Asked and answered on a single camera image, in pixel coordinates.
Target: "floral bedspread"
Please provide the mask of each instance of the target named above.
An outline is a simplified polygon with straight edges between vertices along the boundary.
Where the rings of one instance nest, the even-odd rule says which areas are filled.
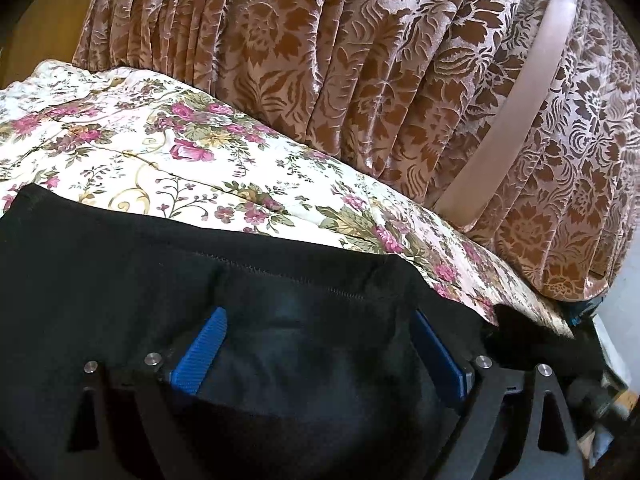
[[[552,302],[433,212],[155,72],[45,61],[0,91],[2,212],[30,182],[105,209],[396,253],[489,321],[506,303],[568,333]]]

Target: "black fabric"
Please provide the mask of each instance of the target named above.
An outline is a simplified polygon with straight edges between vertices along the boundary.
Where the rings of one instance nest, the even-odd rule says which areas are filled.
[[[422,478],[443,408],[409,340],[415,308],[481,349],[484,322],[397,256],[206,230],[25,186],[0,219],[0,429],[50,478],[82,366],[169,361],[213,308],[228,333],[175,403],[217,478]]]
[[[600,382],[607,364],[595,333],[575,330],[574,338],[568,338],[537,325],[509,306],[495,305],[494,312],[500,330],[484,331],[482,343],[503,368],[533,370],[537,364],[546,363],[562,387],[579,376]]]

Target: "pink rose print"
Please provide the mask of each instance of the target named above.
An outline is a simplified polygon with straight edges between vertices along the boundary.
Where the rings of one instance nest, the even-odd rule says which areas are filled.
[[[244,213],[244,221],[251,225],[260,225],[269,217],[268,213],[255,208],[254,203],[247,203],[247,211]]]
[[[53,147],[58,153],[71,152],[78,147],[78,138],[73,135],[60,137],[53,143]]]
[[[208,123],[210,119],[210,115],[204,112],[194,112],[190,117],[191,122],[194,123]]]
[[[75,115],[79,113],[79,108],[76,106],[60,106],[58,108],[54,108],[47,115],[53,119],[57,119],[58,117],[64,117],[65,115]]]
[[[175,139],[174,146],[169,150],[171,156],[178,160],[214,160],[213,153],[204,148],[196,146],[190,140]]]
[[[316,152],[316,150],[308,150],[302,155],[303,158],[308,158],[310,160],[327,160],[331,158],[329,155],[325,155],[321,152]]]
[[[359,196],[355,196],[353,194],[348,194],[342,197],[342,201],[345,204],[350,205],[351,207],[353,207],[356,211],[364,211],[364,205],[366,204],[366,202],[361,199]]]
[[[256,134],[244,134],[243,137],[247,142],[255,142],[256,144],[261,144],[264,142],[264,138]]]
[[[433,285],[434,290],[440,294],[443,298],[447,298],[448,300],[454,300],[454,298],[452,297],[452,295],[449,293],[449,291],[447,290],[447,288],[442,285],[441,283],[436,283],[435,285]]]
[[[484,311],[484,315],[489,320],[489,322],[498,324],[498,319],[495,316],[494,302],[484,296],[478,296],[476,298],[476,301],[480,304],[480,307]]]
[[[171,105],[171,111],[182,119],[191,119],[193,110],[184,103],[174,103]]]
[[[207,105],[207,108],[205,108],[205,110],[207,112],[209,112],[210,114],[225,114],[225,115],[233,115],[234,111],[233,109],[227,107],[227,106],[223,106],[223,105],[219,105],[217,103],[211,103]]]
[[[230,124],[229,126],[226,127],[226,130],[233,134],[244,134],[244,131],[245,131],[244,128],[239,124]]]
[[[14,198],[15,198],[15,195],[5,195],[2,197],[2,200],[4,200],[4,207],[2,208],[3,213],[6,213],[7,211],[9,211],[11,204],[14,203]]]
[[[388,253],[402,252],[402,245],[400,245],[398,241],[394,238],[394,236],[385,228],[376,226],[374,228],[374,233],[384,245],[386,252]]]
[[[234,209],[232,207],[222,207],[218,206],[216,212],[213,213],[218,220],[220,220],[223,224],[231,224],[231,219],[234,217]]]
[[[271,134],[275,132],[275,130],[268,126],[265,126],[264,124],[256,124],[254,126],[254,130],[258,130],[259,132],[263,132],[265,134]]]
[[[406,234],[409,234],[409,232],[411,232],[411,228],[404,222],[401,222],[399,220],[392,220],[391,223],[393,227],[395,227],[401,235],[406,235]]]
[[[40,124],[37,114],[25,115],[23,118],[13,121],[11,126],[16,131],[18,137],[30,136],[32,131]]]
[[[156,130],[165,130],[166,128],[173,128],[176,132],[184,130],[184,126],[178,124],[171,117],[159,117],[156,119]]]
[[[84,140],[84,142],[91,142],[95,139],[100,139],[100,132],[98,130],[88,130],[86,132],[80,132],[78,139]]]
[[[476,248],[473,247],[473,244],[471,244],[470,242],[462,242],[462,246],[465,249],[466,256],[468,256],[473,263],[479,264],[480,262],[482,262],[482,258],[476,251]]]
[[[456,271],[452,267],[449,267],[446,264],[439,264],[435,266],[433,269],[441,280],[445,280],[446,282],[452,282],[456,279]]]
[[[60,182],[60,179],[58,177],[50,176],[47,180],[43,182],[43,184],[47,186],[47,189],[51,189],[52,187],[58,187],[59,182]]]
[[[280,202],[276,202],[273,198],[267,197],[262,200],[262,205],[271,211],[282,211],[284,206]]]

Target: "velvet curtain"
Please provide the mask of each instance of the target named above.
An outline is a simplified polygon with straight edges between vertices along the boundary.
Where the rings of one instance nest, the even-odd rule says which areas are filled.
[[[606,290],[634,229],[638,51],[604,0],[93,0],[74,62],[206,90],[433,208],[552,298]],[[500,117],[515,94],[522,139]]]

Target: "white wall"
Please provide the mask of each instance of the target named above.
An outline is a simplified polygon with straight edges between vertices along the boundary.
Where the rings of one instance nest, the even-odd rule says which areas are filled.
[[[632,389],[640,392],[640,228],[598,314],[631,370]]]

